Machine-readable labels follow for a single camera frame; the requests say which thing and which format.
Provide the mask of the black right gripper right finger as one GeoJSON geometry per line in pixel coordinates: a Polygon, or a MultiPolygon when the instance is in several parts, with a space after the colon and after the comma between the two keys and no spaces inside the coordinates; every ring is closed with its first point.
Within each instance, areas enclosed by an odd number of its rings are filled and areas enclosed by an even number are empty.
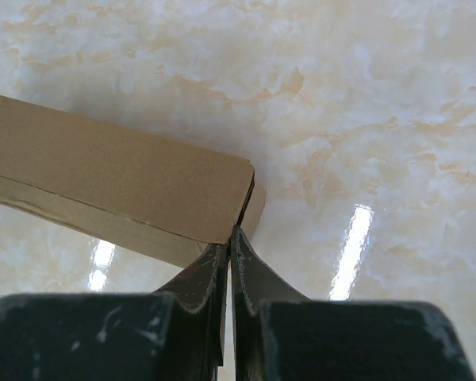
{"type": "Polygon", "coordinates": [[[446,315],[427,302],[315,301],[230,240],[238,380],[469,380],[446,315]]]}

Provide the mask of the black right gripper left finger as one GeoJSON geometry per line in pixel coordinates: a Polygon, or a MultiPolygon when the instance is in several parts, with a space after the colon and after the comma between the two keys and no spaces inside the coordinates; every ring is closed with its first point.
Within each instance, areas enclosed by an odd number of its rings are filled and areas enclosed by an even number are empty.
{"type": "Polygon", "coordinates": [[[0,380],[215,380],[228,246],[152,293],[0,298],[0,380]]]}

